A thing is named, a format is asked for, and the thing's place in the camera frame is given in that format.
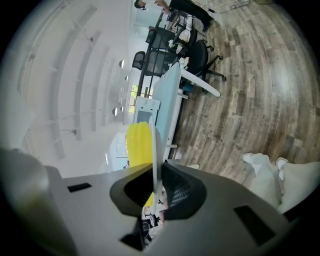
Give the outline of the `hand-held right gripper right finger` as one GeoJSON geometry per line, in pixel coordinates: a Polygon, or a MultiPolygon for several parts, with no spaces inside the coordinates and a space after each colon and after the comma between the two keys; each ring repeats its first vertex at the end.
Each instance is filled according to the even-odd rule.
{"type": "Polygon", "coordinates": [[[148,256],[276,256],[297,224],[226,177],[166,162],[162,180],[166,188],[186,182],[189,190],[168,206],[148,256]]]}

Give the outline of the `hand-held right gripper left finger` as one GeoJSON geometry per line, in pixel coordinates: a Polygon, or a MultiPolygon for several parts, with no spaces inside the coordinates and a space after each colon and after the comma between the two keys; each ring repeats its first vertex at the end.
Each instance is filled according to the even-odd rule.
{"type": "Polygon", "coordinates": [[[55,256],[150,256],[142,237],[144,196],[152,190],[152,165],[62,178],[47,171],[53,216],[63,249],[55,256]]]}

